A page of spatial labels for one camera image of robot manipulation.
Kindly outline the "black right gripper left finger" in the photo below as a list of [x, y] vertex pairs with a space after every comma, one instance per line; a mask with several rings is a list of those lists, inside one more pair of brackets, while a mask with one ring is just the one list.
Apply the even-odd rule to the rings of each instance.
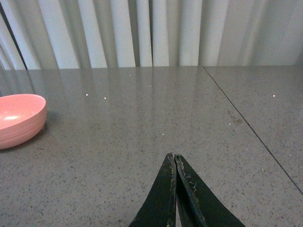
[[174, 227], [176, 225], [177, 170], [172, 153], [160, 167], [151, 190], [131, 222], [131, 227]]

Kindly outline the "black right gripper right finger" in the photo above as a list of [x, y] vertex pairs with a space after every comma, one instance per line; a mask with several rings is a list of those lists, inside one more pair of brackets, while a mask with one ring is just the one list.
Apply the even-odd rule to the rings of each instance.
[[214, 195], [185, 158], [175, 155], [177, 205], [183, 227], [243, 227]]

